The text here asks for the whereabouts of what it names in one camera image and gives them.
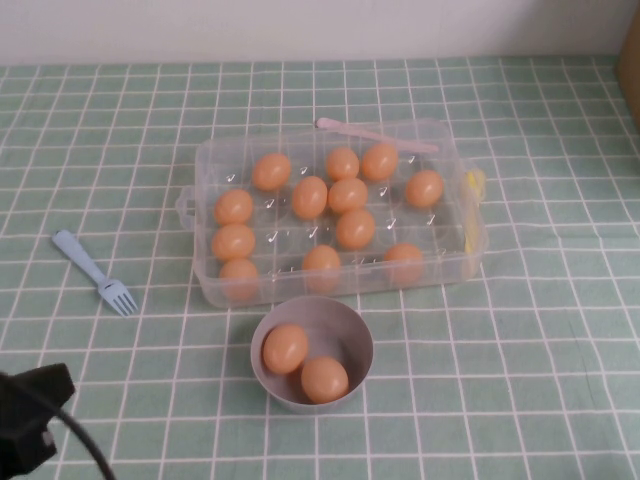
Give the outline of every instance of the black cable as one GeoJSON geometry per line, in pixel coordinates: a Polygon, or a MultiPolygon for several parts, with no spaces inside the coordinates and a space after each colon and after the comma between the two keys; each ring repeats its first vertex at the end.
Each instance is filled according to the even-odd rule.
{"type": "Polygon", "coordinates": [[[6,373],[0,372],[0,382],[3,382],[11,390],[18,392],[23,397],[26,397],[34,403],[37,403],[41,408],[47,410],[49,413],[57,417],[62,423],[67,426],[67,428],[69,428],[69,430],[71,430],[75,434],[76,437],[78,437],[78,440],[82,442],[89,454],[96,461],[96,464],[98,465],[98,468],[100,469],[100,472],[102,473],[102,476],[105,478],[105,480],[117,480],[116,476],[111,470],[111,467],[107,463],[106,458],[104,458],[104,455],[100,451],[100,448],[98,448],[89,433],[72,416],[70,416],[61,408],[58,408],[55,405],[51,404],[49,400],[44,398],[38,392],[32,390],[31,388],[25,387],[20,382],[16,382],[6,373]]]}

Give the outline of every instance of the clear plastic egg tray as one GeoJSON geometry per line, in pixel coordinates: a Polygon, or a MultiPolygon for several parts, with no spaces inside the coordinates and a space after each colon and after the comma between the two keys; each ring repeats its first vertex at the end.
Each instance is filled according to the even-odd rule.
{"type": "Polygon", "coordinates": [[[472,167],[459,159],[445,126],[434,120],[357,127],[328,123],[334,128],[310,127],[276,135],[210,140],[198,148],[195,186],[183,189],[176,208],[182,225],[194,232],[194,271],[205,298],[213,305],[276,303],[317,293],[308,280],[324,274],[302,270],[302,261],[309,250],[320,244],[334,247],[341,261],[339,272],[334,272],[339,280],[330,292],[322,292],[325,295],[398,289],[400,286],[390,275],[394,264],[385,262],[383,257],[391,246],[402,242],[418,246],[423,253],[423,274],[411,287],[462,282],[476,274],[487,247],[478,211],[482,175],[474,175],[472,167]],[[380,140],[395,144],[398,166],[388,181],[365,180],[369,192],[366,208],[375,218],[375,235],[365,249],[347,251],[336,241],[338,217],[327,208],[315,220],[300,220],[291,209],[291,192],[309,175],[322,178],[331,187],[325,160],[333,148],[349,146],[362,158],[380,140]],[[272,152],[289,157],[291,176],[279,191],[261,192],[251,185],[251,173],[254,164],[272,152]],[[442,176],[444,194],[433,208],[416,209],[406,203],[404,189],[411,175],[425,169],[442,176]],[[222,264],[211,252],[211,239],[218,228],[213,206],[220,195],[233,188],[247,190],[254,201],[247,225],[256,237],[250,260],[259,277],[252,281],[255,293],[242,300],[230,299],[225,292],[243,281],[219,279],[222,264]],[[195,207],[189,208],[190,201],[195,202],[195,207]]]}

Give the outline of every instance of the black clamp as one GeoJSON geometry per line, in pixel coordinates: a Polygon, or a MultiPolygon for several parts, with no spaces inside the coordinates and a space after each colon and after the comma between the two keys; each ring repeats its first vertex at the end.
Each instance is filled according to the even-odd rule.
{"type": "MultiPolygon", "coordinates": [[[[11,377],[57,408],[75,393],[69,369],[48,365],[11,377]]],[[[31,473],[57,450],[47,425],[53,413],[0,381],[0,480],[31,473]]]]}

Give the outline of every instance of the toy egg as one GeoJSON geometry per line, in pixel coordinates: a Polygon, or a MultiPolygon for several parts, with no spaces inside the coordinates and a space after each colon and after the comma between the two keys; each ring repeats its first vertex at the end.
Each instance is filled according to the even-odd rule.
{"type": "Polygon", "coordinates": [[[234,258],[246,258],[256,246],[253,231],[242,224],[225,225],[211,240],[211,251],[223,262],[234,258]]]}
{"type": "Polygon", "coordinates": [[[422,170],[407,182],[405,197],[410,205],[428,208],[435,205],[444,192],[444,182],[438,172],[422,170]]]}
{"type": "Polygon", "coordinates": [[[375,230],[373,215],[368,210],[360,208],[340,217],[336,225],[336,237],[343,248],[358,250],[371,242],[375,230]]]}
{"type": "Polygon", "coordinates": [[[223,193],[213,207],[213,218],[218,225],[245,223],[251,218],[253,200],[246,190],[235,188],[223,193]]]}
{"type": "Polygon", "coordinates": [[[253,167],[251,181],[265,192],[278,190],[289,180],[291,162],[282,153],[270,153],[262,157],[253,167]]]}
{"type": "Polygon", "coordinates": [[[292,208],[303,220],[313,220],[327,206],[327,186],[318,177],[306,177],[293,189],[292,208]]]}
{"type": "Polygon", "coordinates": [[[424,270],[422,251],[410,243],[398,243],[384,254],[385,262],[394,262],[389,268],[391,282],[406,286],[417,282],[424,270]]]}
{"type": "Polygon", "coordinates": [[[388,143],[378,143],[362,156],[362,174],[372,182],[391,177],[397,165],[398,151],[388,143]]]}
{"type": "Polygon", "coordinates": [[[347,371],[332,357],[317,357],[302,367],[302,390],[315,404],[329,403],[349,392],[347,371]]]}
{"type": "Polygon", "coordinates": [[[329,207],[341,214],[362,208],[367,204],[367,186],[359,178],[345,178],[333,184],[329,190],[329,207]]]}
{"type": "Polygon", "coordinates": [[[329,245],[318,245],[311,249],[302,262],[303,270],[318,273],[318,275],[312,275],[305,279],[309,289],[316,293],[328,293],[336,287],[340,281],[339,268],[338,252],[329,245]]]}
{"type": "Polygon", "coordinates": [[[262,347],[262,358],[269,371],[286,375],[302,364],[308,352],[307,334],[299,325],[288,323],[269,333],[262,347]]]}
{"type": "Polygon", "coordinates": [[[233,280],[229,285],[223,285],[222,291],[229,300],[244,301],[253,297],[258,290],[258,270],[246,258],[229,260],[220,269],[220,278],[233,280]]]}
{"type": "Polygon", "coordinates": [[[360,160],[349,147],[334,148],[327,156],[327,174],[334,182],[355,178],[360,170],[360,160]]]}

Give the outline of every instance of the egg tray compartment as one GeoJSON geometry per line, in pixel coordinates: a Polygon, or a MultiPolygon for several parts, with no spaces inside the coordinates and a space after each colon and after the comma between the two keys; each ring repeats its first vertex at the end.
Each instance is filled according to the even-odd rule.
{"type": "MultiPolygon", "coordinates": [[[[437,122],[431,123],[444,129],[437,122]]],[[[303,271],[302,261],[309,250],[321,244],[334,247],[342,265],[337,286],[331,292],[322,293],[352,294],[398,288],[388,274],[391,265],[384,262],[383,257],[391,246],[402,242],[414,244],[423,252],[425,272],[415,286],[459,282],[475,274],[479,256],[465,252],[463,225],[469,208],[476,209],[475,218],[479,219],[479,215],[461,162],[443,158],[443,154],[445,157],[447,153],[455,154],[455,150],[450,151],[453,148],[450,140],[440,139],[438,154],[399,149],[398,167],[391,179],[378,183],[365,181],[369,192],[366,208],[374,216],[376,231],[371,243],[357,251],[347,251],[337,243],[335,225],[338,216],[328,207],[323,215],[312,221],[299,219],[291,209],[291,193],[302,178],[311,175],[322,178],[327,187],[331,187],[333,182],[325,169],[331,149],[349,146],[361,159],[375,141],[321,130],[314,130],[312,135],[285,134],[276,138],[264,137],[263,141],[249,136],[243,140],[236,140],[234,162],[228,157],[220,158],[220,162],[229,163],[218,163],[214,158],[208,164],[196,162],[194,267],[205,297],[214,305],[272,303],[316,293],[307,288],[305,277],[319,275],[303,271]],[[284,153],[291,161],[289,181],[278,192],[261,192],[251,185],[253,165],[263,155],[276,151],[284,153]],[[404,188],[414,173],[425,169],[436,170],[442,176],[445,190],[433,208],[416,209],[406,203],[404,188]],[[231,301],[224,295],[224,285],[233,281],[217,278],[222,264],[213,256],[210,247],[219,228],[213,219],[213,206],[220,195],[234,188],[247,190],[254,202],[254,212],[247,225],[256,236],[256,247],[250,259],[260,275],[257,293],[243,301],[231,301]]],[[[200,148],[211,149],[212,142],[200,148]]]]}

